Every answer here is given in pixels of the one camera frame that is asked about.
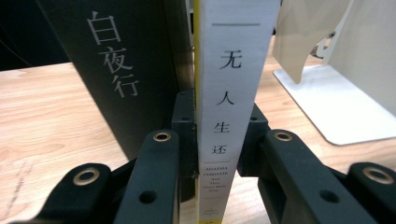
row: metal ring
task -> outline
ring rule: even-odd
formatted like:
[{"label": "metal ring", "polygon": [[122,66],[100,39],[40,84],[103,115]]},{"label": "metal ring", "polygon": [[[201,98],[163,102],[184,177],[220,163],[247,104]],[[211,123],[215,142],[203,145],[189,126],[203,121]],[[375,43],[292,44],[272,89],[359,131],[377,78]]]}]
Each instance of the metal ring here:
[{"label": "metal ring", "polygon": [[377,169],[377,168],[374,168],[371,166],[365,167],[363,169],[363,173],[370,179],[372,179],[378,183],[381,183],[381,184],[389,185],[389,184],[393,184],[393,182],[394,182],[394,179],[392,176],[390,176],[389,174],[387,174],[386,172],[384,172],[380,169]]},{"label": "metal ring", "polygon": [[154,135],[154,140],[157,142],[166,142],[169,139],[171,139],[171,134],[170,133],[157,133]]},{"label": "metal ring", "polygon": [[[90,176],[89,178],[82,178],[82,176],[85,174],[92,174],[92,176]],[[100,172],[97,169],[90,167],[75,175],[75,177],[73,178],[73,183],[77,186],[89,185],[94,182],[99,177],[99,175]]]},{"label": "metal ring", "polygon": [[277,140],[280,140],[280,141],[283,141],[283,142],[289,142],[289,141],[291,141],[291,139],[293,139],[293,137],[290,134],[288,134],[288,133],[275,133],[274,137]]}]

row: beige panel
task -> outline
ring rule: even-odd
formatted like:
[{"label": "beige panel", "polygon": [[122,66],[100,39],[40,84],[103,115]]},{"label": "beige panel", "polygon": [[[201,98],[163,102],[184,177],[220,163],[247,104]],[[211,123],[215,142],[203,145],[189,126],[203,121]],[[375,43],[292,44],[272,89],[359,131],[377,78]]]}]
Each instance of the beige panel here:
[{"label": "beige panel", "polygon": [[334,30],[348,0],[284,0],[276,25],[273,55],[294,82],[300,82],[306,57]]},{"label": "beige panel", "polygon": [[355,1],[329,64],[396,116],[396,1]]}]

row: round hole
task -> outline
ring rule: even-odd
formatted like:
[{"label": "round hole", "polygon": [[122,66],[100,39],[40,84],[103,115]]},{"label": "round hole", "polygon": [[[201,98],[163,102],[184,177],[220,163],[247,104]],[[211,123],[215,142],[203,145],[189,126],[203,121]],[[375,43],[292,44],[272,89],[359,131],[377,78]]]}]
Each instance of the round hole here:
[{"label": "round hole", "polygon": [[339,203],[340,202],[340,199],[338,198],[338,196],[329,190],[321,190],[319,195],[324,201],[326,201],[328,203]]},{"label": "round hole", "polygon": [[293,137],[288,133],[276,133],[275,138],[280,141],[289,142]]},{"label": "round hole", "polygon": [[157,192],[153,190],[146,190],[139,196],[141,203],[153,203],[157,199]]},{"label": "round hole", "polygon": [[154,135],[154,140],[157,142],[166,142],[171,139],[170,133],[157,133]]},{"label": "round hole", "polygon": [[99,174],[100,172],[97,169],[93,167],[87,168],[75,175],[73,183],[77,186],[89,185],[99,177]]},{"label": "round hole", "polygon": [[389,184],[393,184],[394,182],[393,177],[390,176],[388,173],[371,166],[364,168],[363,173],[370,179],[380,184],[389,185]]}]

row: book spine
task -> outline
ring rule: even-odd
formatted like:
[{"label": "book spine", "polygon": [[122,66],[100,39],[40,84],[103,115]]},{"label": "book spine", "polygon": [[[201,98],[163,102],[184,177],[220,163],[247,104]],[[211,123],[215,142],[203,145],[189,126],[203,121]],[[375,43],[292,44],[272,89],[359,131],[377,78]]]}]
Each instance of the book spine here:
[{"label": "book spine", "polygon": [[199,224],[217,224],[224,216],[279,1],[200,0],[197,5],[197,217]]}]

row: light wood surface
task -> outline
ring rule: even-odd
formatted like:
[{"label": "light wood surface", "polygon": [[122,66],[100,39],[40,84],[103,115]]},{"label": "light wood surface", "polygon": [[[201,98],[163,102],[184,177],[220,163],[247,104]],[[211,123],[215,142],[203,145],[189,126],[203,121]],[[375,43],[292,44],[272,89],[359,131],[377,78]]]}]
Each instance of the light wood surface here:
[{"label": "light wood surface", "polygon": [[[341,172],[357,161],[396,170],[396,139],[345,147],[326,142],[273,76],[279,68],[268,55],[256,97],[271,128],[297,133]],[[73,64],[0,72],[0,223],[34,217],[60,179],[87,162],[115,169],[127,159]],[[270,223],[256,186],[256,178],[235,175],[223,223]],[[180,218],[194,223],[194,200],[181,205]]]}]

